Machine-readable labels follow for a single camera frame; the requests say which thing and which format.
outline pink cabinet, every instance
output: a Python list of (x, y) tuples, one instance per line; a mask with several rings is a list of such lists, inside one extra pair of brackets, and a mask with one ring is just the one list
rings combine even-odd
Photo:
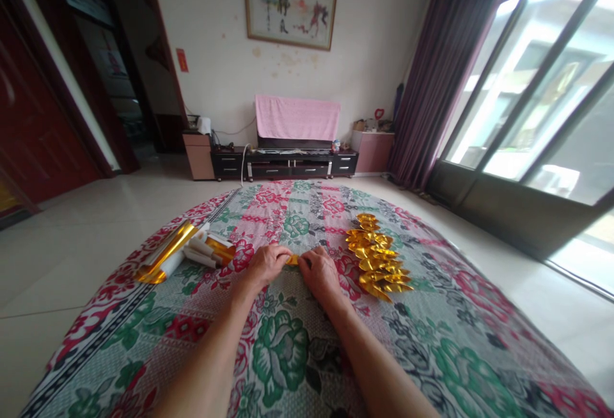
[(359, 153), (356, 174), (386, 172), (394, 139), (394, 134), (355, 130), (352, 133), (352, 149)]

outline wooden door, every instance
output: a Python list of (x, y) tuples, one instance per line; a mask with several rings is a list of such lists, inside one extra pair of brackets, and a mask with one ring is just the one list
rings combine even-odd
[(34, 203), (99, 178), (4, 11), (0, 10), (0, 166)]

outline black cabinet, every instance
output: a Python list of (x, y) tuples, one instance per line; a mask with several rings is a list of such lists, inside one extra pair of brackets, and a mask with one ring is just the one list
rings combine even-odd
[(331, 175), (351, 177), (356, 172), (356, 163), (358, 163), (358, 153), (345, 151), (336, 154), (333, 156)]
[[(211, 153), (218, 181), (241, 177), (242, 151), (243, 148), (237, 148), (236, 152)], [(355, 151), (342, 151), (337, 154), (327, 151), (293, 154), (247, 152), (243, 163), (243, 178), (253, 181), (262, 178), (332, 178), (334, 175), (351, 177), (356, 171), (357, 161), (358, 153)]]
[(217, 181), (227, 178), (241, 178), (241, 161), (243, 153), (211, 153), (211, 162), (213, 163), (213, 172)]

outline picture frame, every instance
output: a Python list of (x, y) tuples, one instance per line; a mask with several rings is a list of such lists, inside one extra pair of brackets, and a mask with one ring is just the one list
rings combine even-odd
[(337, 0), (245, 0), (248, 38), (331, 50)]

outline sliding glass door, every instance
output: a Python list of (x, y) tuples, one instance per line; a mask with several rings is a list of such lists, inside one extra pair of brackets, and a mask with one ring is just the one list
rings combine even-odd
[(614, 208), (614, 0), (502, 0), (429, 192), (546, 259)]

